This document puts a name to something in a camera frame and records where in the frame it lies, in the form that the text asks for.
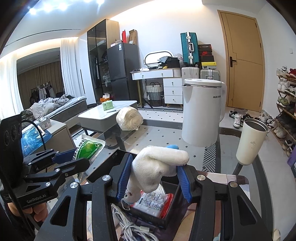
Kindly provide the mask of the person left hand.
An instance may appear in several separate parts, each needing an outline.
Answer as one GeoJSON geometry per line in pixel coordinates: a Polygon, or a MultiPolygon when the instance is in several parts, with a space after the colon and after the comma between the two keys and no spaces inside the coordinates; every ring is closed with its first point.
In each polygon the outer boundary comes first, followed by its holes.
{"type": "MultiPolygon", "coordinates": [[[[8,203],[8,208],[10,209],[13,215],[21,216],[14,203],[8,203]]],[[[45,219],[48,216],[47,203],[45,202],[31,208],[23,209],[23,213],[25,214],[34,213],[34,220],[36,222],[45,221],[45,219]]]]}

